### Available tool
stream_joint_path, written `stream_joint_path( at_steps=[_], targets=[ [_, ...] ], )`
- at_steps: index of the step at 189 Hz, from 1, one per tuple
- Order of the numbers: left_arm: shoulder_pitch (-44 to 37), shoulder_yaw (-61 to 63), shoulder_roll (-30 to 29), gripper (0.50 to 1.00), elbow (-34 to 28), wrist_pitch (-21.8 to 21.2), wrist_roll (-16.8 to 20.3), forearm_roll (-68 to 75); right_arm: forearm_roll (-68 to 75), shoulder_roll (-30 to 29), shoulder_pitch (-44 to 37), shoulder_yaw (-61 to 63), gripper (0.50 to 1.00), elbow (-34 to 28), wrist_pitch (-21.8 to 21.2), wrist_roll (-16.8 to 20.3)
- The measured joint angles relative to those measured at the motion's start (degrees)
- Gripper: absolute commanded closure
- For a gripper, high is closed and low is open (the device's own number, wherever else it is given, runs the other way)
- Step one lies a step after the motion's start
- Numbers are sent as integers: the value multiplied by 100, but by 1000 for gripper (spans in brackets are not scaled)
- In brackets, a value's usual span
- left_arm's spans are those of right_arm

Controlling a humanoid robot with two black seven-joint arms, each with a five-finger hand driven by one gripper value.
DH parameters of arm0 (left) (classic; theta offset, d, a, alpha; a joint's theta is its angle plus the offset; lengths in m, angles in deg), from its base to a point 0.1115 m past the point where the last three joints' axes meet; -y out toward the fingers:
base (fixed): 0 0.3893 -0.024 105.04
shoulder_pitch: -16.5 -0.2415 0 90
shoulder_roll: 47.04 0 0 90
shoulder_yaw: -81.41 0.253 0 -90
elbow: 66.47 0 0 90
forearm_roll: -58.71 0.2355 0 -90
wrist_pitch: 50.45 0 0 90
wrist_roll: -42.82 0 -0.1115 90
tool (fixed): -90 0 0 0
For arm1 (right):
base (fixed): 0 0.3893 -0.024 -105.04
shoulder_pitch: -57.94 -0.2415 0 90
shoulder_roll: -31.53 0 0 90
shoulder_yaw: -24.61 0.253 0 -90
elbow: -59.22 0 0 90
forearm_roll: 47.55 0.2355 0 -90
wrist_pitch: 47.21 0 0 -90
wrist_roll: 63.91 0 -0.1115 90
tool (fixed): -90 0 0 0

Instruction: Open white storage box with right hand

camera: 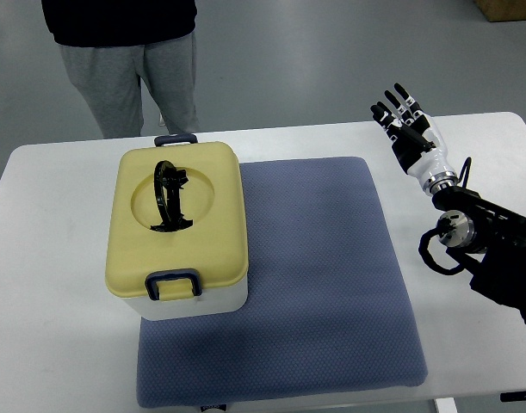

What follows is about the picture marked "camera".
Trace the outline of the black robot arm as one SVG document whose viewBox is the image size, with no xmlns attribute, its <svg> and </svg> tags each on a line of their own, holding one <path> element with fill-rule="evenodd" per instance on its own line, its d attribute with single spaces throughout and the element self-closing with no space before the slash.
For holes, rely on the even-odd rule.
<svg viewBox="0 0 526 413">
<path fill-rule="evenodd" d="M 461 168 L 461 185 L 432 195 L 442 215 L 420 238 L 418 253 L 439 274 L 468 271 L 475 292 L 517 309 L 526 325 L 526 217 L 468 189 L 471 164 L 469 157 Z"/>
</svg>

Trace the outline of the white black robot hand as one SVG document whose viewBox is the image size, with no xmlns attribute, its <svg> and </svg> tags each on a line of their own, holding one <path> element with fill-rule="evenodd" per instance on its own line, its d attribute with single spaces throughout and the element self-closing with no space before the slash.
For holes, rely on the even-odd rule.
<svg viewBox="0 0 526 413">
<path fill-rule="evenodd" d="M 374 121 L 392 144 L 393 154 L 405 174 L 418 180 L 421 189 L 432 196 L 455 186 L 459 177 L 448 162 L 448 149 L 433 119 L 401 84 L 370 110 Z"/>
</svg>

